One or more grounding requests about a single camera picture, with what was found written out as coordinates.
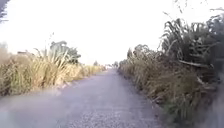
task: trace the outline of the road surface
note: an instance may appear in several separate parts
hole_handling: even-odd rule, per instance
[[[0,128],[162,128],[152,104],[111,69],[0,100]]]

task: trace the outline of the overcast sky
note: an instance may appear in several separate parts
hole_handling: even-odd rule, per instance
[[[212,3],[209,7],[223,4]],[[197,10],[188,10],[185,17],[205,19],[207,6],[194,4]],[[156,49],[168,20],[162,12],[176,15],[172,0],[11,0],[6,11],[9,21],[0,25],[0,42],[11,52],[65,40],[78,48],[82,62],[103,64],[124,59],[137,44]]]

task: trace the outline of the green foliage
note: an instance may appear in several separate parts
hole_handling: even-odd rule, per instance
[[[78,63],[78,58],[81,57],[81,55],[78,54],[78,51],[76,48],[70,48],[67,46],[67,42],[61,41],[61,42],[52,42],[50,46],[51,52],[53,54],[56,54],[56,56],[63,57],[63,54],[66,54],[65,59],[69,63]]]

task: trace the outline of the dead grass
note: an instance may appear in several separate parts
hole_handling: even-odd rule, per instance
[[[119,72],[164,108],[177,127],[192,125],[199,106],[209,104],[215,91],[214,86],[199,81],[194,67],[160,52],[132,56],[120,62]]]
[[[10,55],[6,47],[0,57],[0,95],[18,95],[29,91],[60,85],[64,82],[82,79],[103,71],[102,66],[71,64],[50,52],[38,56],[32,54]]]

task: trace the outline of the tall grass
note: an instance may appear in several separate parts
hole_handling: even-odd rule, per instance
[[[67,81],[82,79],[103,70],[101,66],[71,64],[66,53],[55,54],[44,50],[38,55],[29,53],[10,55],[1,47],[8,58],[0,64],[0,95],[17,95]]]
[[[168,21],[162,51],[138,45],[119,64],[119,72],[164,108],[172,122],[181,125],[177,127],[192,127],[219,88],[224,64],[223,17],[211,17],[206,23]]]

